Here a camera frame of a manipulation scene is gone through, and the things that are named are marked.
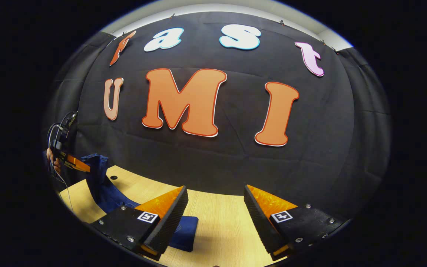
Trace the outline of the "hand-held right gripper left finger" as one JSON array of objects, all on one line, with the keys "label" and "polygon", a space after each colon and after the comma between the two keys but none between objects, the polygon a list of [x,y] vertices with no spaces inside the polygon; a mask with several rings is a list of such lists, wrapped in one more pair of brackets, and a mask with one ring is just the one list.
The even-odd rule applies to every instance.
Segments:
[{"label": "hand-held right gripper left finger", "polygon": [[126,250],[159,260],[187,204],[188,190],[180,186],[135,208],[121,205],[89,225]]}]

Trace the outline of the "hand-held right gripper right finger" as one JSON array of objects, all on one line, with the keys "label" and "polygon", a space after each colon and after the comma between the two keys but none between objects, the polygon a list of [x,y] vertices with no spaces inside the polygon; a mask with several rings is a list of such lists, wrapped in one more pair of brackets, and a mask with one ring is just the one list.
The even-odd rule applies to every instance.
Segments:
[{"label": "hand-held right gripper right finger", "polygon": [[251,185],[244,188],[244,203],[273,260],[309,252],[349,224],[310,203],[293,204]]}]

